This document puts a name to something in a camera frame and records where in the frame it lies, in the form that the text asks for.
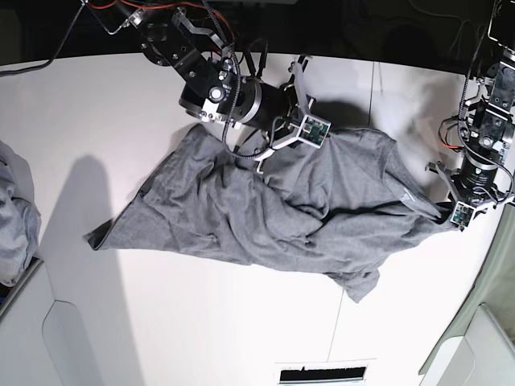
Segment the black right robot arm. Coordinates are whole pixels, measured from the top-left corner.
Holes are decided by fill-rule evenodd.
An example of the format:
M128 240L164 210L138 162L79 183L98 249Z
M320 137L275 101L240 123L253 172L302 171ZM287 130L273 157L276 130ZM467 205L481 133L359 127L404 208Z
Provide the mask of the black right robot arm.
M297 101L291 83L263 81L268 42L243 43L214 9L198 1L87 1L110 35L126 27L140 36L141 53L153 64L173 68L185 85L179 103L191 116L235 129L270 130L276 117L290 119Z

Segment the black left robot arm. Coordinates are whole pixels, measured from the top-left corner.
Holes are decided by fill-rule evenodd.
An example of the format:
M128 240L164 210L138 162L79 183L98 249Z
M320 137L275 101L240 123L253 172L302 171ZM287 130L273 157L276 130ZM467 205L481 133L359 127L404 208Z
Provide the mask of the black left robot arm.
M514 187L502 192L495 184L498 171L510 180L505 167L514 140L514 3L495 1L489 25L481 41L489 39L500 51L492 62L482 64L475 51L466 75L478 85L474 97L462 95L458 113L442 121L438 139L447 149L463 155L459 168L441 162L427 164L449 190L453 206L450 221L465 229L480 213L514 200Z

